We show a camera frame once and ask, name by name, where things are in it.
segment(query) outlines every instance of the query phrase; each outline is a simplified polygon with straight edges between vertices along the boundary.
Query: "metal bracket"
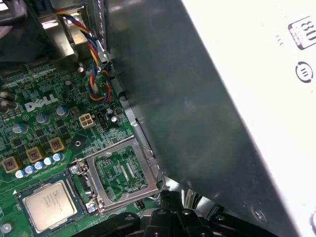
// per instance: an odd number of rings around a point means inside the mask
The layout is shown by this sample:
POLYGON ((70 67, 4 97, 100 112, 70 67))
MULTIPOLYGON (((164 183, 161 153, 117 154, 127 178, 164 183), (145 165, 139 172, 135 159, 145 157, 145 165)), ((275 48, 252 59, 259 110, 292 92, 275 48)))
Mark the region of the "metal bracket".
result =
POLYGON ((144 151, 142 149, 141 144, 136 140, 134 136, 131 136, 119 143, 116 143, 113 146, 105 148, 101 151, 98 151, 90 156, 87 156, 83 159, 76 160, 76 165, 80 166, 81 175, 86 175, 88 180, 94 190, 94 194, 98 197, 98 207, 101 214, 105 214, 111 210, 117 209, 121 206, 126 206, 130 203, 133 203, 137 200, 155 195, 160 192, 160 190, 156 186, 156 177, 154 176, 148 162, 144 151), (103 187, 103 184, 99 178, 96 166, 95 166, 95 158, 98 156, 108 156, 109 154, 118 151, 127 146, 131 146, 135 152, 136 157, 138 158, 141 169, 144 173, 144 177, 147 181, 147 188, 122 195, 119 201, 111 201, 106 194, 106 191, 103 187))

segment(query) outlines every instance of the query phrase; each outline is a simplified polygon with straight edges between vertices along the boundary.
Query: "green circuit board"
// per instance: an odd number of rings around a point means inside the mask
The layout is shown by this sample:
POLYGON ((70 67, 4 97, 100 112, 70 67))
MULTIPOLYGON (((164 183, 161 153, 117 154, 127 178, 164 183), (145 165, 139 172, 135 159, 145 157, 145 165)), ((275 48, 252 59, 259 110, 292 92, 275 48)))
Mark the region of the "green circuit board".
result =
MULTIPOLYGON (((89 98, 85 87, 87 77, 82 77, 77 71, 61 74, 51 63, 36 67, 24 66, 22 71, 15 74, 0 75, 0 91, 15 94, 17 96, 15 102, 19 105, 15 110, 0 113, 1 163, 4 159, 14 156, 21 162, 20 169, 23 170, 28 165, 34 165, 27 156, 28 149, 38 147, 43 151, 44 157, 51 157, 54 153, 49 144, 51 139, 59 137, 65 145, 65 149, 59 152, 63 154, 61 161, 45 166, 23 178, 16 178, 14 172, 6 173, 5 168, 0 166, 0 225, 10 223, 13 228, 4 236, 34 235, 30 221, 17 201, 16 194, 38 183, 45 183, 52 176, 64 172, 72 161, 91 155, 133 135, 133 129, 114 93, 111 94, 110 102, 105 104, 98 104, 89 98), (71 86, 66 86, 65 81, 70 81, 71 86), (56 113, 59 106, 66 109, 67 116, 56 113), (108 108, 113 110, 113 116, 118 118, 118 123, 111 122, 107 116, 108 108), (78 117, 87 113, 93 118, 94 126, 84 129, 78 117), (46 123, 38 123, 36 116, 39 114, 48 117, 46 123), (22 125, 27 131, 14 133, 12 128, 15 124, 22 125), (76 146, 77 141, 80 141, 79 147, 76 146)), ((96 80, 102 90, 105 78, 103 75, 98 75, 96 80)), ((114 199, 119 198, 123 190, 133 191, 146 184, 137 158, 130 148, 113 156, 111 165, 106 166, 107 159, 97 160, 96 165, 100 170, 102 182, 114 199), (126 162, 131 165, 133 174, 130 173, 126 162), (122 171, 118 170, 120 165, 123 165, 128 172, 129 181, 122 171), (112 177, 103 175, 102 171, 105 174, 107 171, 112 172, 112 177)), ((84 197, 84 190, 78 189, 78 192, 79 197, 84 197)), ((150 199, 144 202, 146 208, 158 206, 158 202, 150 199)), ((136 204, 131 204, 115 213, 124 211, 138 215, 143 213, 136 204)), ((111 214, 113 213, 104 216, 85 215, 52 235, 71 236, 106 220, 111 214)))

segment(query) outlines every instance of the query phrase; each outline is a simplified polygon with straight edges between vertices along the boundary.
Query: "gray metal panel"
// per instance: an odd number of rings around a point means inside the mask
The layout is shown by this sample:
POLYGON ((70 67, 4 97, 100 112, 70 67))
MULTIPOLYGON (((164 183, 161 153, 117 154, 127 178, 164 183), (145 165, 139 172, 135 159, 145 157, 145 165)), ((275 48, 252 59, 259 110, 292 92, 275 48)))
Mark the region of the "gray metal panel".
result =
POLYGON ((297 236, 181 1, 109 0, 108 8, 116 70, 167 175, 297 236))

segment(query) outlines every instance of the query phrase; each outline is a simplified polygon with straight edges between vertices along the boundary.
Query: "mounting hole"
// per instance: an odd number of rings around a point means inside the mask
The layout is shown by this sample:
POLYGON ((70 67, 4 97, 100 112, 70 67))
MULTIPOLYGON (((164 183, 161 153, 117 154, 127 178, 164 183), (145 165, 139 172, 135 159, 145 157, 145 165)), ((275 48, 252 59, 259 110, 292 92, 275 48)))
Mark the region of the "mounting hole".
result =
POLYGON ((131 220, 134 220, 134 217, 132 217, 132 216, 126 216, 126 217, 125 217, 125 220, 126 220, 126 221, 131 221, 131 220))

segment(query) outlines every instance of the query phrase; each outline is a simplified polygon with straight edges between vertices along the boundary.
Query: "chip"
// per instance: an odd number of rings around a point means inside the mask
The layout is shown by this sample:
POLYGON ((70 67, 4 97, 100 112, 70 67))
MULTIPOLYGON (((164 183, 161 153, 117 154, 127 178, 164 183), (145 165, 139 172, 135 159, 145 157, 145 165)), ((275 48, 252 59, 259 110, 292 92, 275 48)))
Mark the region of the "chip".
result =
POLYGON ((44 153, 40 147, 33 147, 29 150, 26 150, 26 155, 29 158, 31 163, 35 163, 41 159, 44 159, 44 153))
POLYGON ((85 88, 84 85, 79 86, 79 92, 80 92, 81 94, 87 92, 87 89, 85 88))
POLYGON ((36 135, 38 136, 38 137, 42 137, 43 135, 44 135, 44 132, 43 132, 43 130, 37 130, 36 132, 36 135))
POLYGON ((64 126, 64 122, 62 120, 57 120, 56 124, 57 124, 58 127, 64 126))
POLYGON ((69 133, 65 133, 63 137, 64 137, 64 139, 65 139, 65 140, 67 140, 67 139, 71 138, 71 136, 70 136, 70 134, 69 134, 69 133))
POLYGON ((13 144, 14 144, 16 147, 20 146, 20 145, 22 144, 21 139, 20 139, 20 138, 14 139, 14 140, 13 140, 13 144))
POLYGON ((45 144, 42 145, 43 149, 45 152, 49 151, 50 150, 50 144, 47 142, 45 144))
POLYGON ((22 191, 17 198, 36 237, 49 236, 85 214, 65 173, 22 191))
POLYGON ((22 167, 21 161, 14 156, 4 159, 2 165, 7 174, 13 173, 22 167))
POLYGON ((49 144, 50 144, 51 150, 54 153, 62 151, 62 150, 64 150, 66 148, 64 142, 61 140, 60 137, 55 137, 54 139, 51 139, 49 141, 49 144))
POLYGON ((26 149, 25 149, 25 146, 19 146, 16 148, 16 150, 18 151, 19 154, 21 154, 21 153, 25 152, 26 149))
POLYGON ((39 140, 40 140, 40 143, 42 143, 42 144, 44 144, 44 143, 48 142, 48 139, 47 139, 47 137, 46 137, 46 136, 41 137, 39 140))
POLYGON ((61 127, 59 130, 62 134, 65 134, 68 132, 68 129, 66 127, 61 127))

